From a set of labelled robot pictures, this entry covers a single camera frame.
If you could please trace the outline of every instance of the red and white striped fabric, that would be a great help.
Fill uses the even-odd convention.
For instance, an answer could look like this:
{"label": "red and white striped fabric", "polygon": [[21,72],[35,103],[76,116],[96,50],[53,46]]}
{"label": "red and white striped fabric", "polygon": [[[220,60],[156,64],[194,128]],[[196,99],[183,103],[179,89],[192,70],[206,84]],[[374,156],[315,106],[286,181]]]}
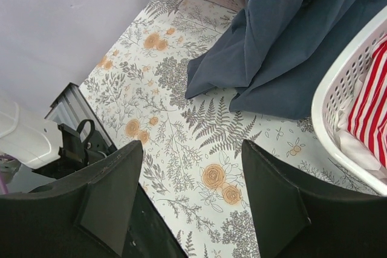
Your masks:
{"label": "red and white striped fabric", "polygon": [[348,117],[348,131],[386,167],[387,38],[376,45],[364,85]]}

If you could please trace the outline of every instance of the gray wall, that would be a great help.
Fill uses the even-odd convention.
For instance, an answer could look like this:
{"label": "gray wall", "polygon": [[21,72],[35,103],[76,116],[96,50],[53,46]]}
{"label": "gray wall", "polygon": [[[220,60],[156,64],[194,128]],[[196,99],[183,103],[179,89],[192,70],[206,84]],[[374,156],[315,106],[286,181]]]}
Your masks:
{"label": "gray wall", "polygon": [[0,0],[0,89],[45,115],[149,0]]}

